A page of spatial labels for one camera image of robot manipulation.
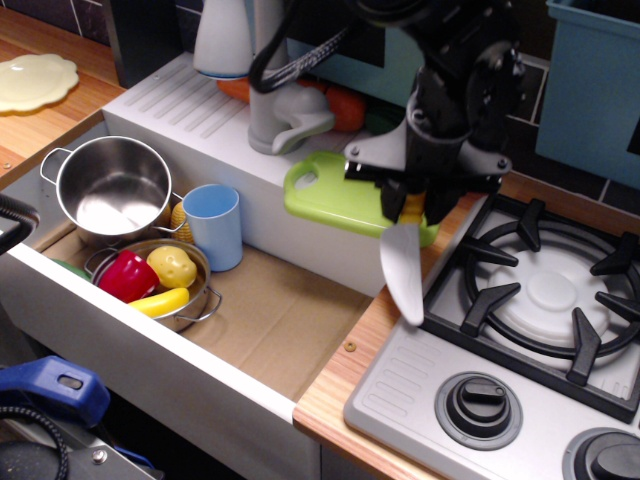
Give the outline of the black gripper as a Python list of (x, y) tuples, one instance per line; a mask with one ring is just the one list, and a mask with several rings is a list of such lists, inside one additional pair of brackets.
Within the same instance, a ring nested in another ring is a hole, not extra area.
[(435, 183), (424, 215), (429, 226), (440, 224), (471, 191), (467, 185), (490, 189), (511, 170), (502, 153), (511, 108), (510, 64), (475, 64), (460, 85), (423, 66), (400, 125), (346, 147), (345, 177), (382, 183), (382, 214), (393, 223), (406, 202), (401, 182), (414, 189)]

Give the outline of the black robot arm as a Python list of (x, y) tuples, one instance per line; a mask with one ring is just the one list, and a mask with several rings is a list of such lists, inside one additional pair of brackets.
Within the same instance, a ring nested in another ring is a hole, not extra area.
[(384, 217), (440, 223), (468, 192), (492, 193), (511, 170), (506, 117), (520, 103), (524, 65), (507, 1), (351, 1), (363, 21), (397, 27), (418, 46), (402, 122), (353, 142), (345, 175), (372, 180)]

